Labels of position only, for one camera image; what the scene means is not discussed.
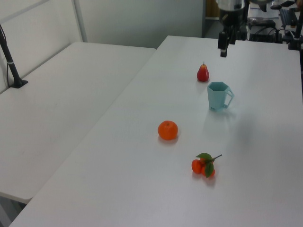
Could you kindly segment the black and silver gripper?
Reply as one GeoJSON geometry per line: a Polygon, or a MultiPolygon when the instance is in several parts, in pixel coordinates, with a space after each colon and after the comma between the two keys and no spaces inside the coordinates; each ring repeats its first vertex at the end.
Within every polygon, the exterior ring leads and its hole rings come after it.
{"type": "Polygon", "coordinates": [[[219,8],[219,21],[223,31],[219,33],[218,49],[220,56],[227,56],[229,42],[235,44],[237,31],[244,25],[245,6],[244,0],[217,0],[219,8]]]}

